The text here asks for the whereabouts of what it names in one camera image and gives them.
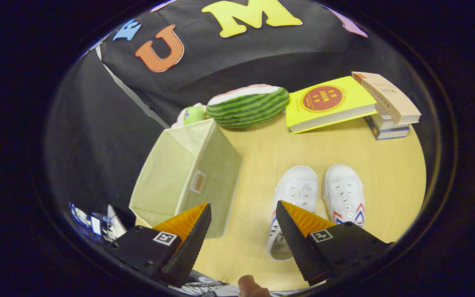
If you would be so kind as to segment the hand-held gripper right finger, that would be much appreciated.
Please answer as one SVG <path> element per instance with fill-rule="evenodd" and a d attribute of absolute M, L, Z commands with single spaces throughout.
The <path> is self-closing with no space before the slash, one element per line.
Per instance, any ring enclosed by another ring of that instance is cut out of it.
<path fill-rule="evenodd" d="M 390 248 L 354 222 L 334 224 L 284 200 L 276 215 L 282 234 L 309 285 L 342 277 Z"/>

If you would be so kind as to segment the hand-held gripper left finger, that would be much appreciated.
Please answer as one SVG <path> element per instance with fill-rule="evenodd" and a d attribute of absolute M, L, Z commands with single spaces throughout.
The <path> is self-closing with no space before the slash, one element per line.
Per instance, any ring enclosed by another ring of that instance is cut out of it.
<path fill-rule="evenodd" d="M 177 288 L 192 272 L 212 221 L 202 203 L 153 228 L 141 225 L 110 244 L 110 254 L 134 272 Z"/>

